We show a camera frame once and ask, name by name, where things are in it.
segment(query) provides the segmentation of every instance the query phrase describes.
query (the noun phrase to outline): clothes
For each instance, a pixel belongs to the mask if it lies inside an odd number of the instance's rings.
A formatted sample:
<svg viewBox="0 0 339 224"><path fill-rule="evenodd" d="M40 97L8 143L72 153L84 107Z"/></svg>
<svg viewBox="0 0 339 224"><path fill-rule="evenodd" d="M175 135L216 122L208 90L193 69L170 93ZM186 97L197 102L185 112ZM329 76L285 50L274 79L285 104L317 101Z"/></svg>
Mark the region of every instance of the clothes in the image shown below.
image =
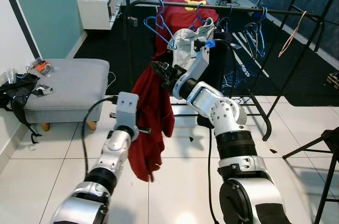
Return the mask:
<svg viewBox="0 0 339 224"><path fill-rule="evenodd" d="M191 57L191 52L195 52L192 47L192 41L198 37L205 37L207 40L212 39L213 30L213 19L210 17L207 19L205 25L199 27L195 32L187 28L178 30L173 35L177 49L173 50L172 67L174 67L174 65L179 65L180 67L188 70L195 60L195 58Z"/></svg>
<svg viewBox="0 0 339 224"><path fill-rule="evenodd" d="M184 0L165 0L166 2L184 2ZM199 15L205 20L211 17L213 21L218 19L215 10L199 9ZM165 23L171 32L182 28L188 28L196 19L195 11L188 12L184 7L166 6L163 12ZM197 20L196 27L201 25ZM171 39L166 28L156 27L166 40ZM167 51L167 43L158 35L155 38L156 54L153 60L161 59ZM135 175L145 181L153 181L152 172L159 169L162 164L160 154L165 149L162 132L167 137L172 136L174 128L174 114L170 102L170 93L162 87L162 79L157 76L150 66L138 78L132 92L139 95L137 107L138 125L151 128L151 134L140 133L138 139L131 143L128 159Z"/></svg>

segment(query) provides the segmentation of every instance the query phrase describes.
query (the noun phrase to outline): red garment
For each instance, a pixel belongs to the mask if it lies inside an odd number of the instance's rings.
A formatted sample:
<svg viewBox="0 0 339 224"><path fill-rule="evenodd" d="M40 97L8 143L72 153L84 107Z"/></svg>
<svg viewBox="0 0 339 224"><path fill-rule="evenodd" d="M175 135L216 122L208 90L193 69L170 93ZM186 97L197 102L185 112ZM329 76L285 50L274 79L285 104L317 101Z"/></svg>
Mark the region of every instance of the red garment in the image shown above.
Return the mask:
<svg viewBox="0 0 339 224"><path fill-rule="evenodd" d="M185 2L184 0L166 0L167 2ZM215 22L218 14L215 10L199 9L199 15L206 19L211 17ZM174 34L177 30L188 28L196 18L195 11L186 11L184 7L165 7L163 18L168 28ZM170 33L164 28L156 28L165 39L170 40ZM156 54L159 58L166 52L167 43L158 35L155 39ZM132 142L128 159L135 175L145 181L153 181L152 172L162 164L160 154L165 149L162 132L171 137L174 128L174 114L170 102L170 94L161 87L162 79L154 73L150 66L141 74L132 92L139 95L138 125L151 128L151 134L140 133L138 139Z"/></svg>

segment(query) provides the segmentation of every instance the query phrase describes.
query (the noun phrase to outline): black backpack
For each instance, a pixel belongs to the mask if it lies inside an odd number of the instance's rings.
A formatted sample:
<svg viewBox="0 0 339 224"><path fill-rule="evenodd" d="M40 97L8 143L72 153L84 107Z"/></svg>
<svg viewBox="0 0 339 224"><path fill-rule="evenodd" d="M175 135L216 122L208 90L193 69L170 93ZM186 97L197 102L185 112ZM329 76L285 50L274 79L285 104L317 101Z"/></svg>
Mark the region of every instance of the black backpack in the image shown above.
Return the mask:
<svg viewBox="0 0 339 224"><path fill-rule="evenodd" d="M27 122L23 107L39 79L39 77L30 73L17 74L15 84L6 83L0 86L0 107L6 111L12 111L17 119L32 131L31 140L33 144L37 143L33 137L40 137L41 134L36 133L31 128L32 125Z"/></svg>

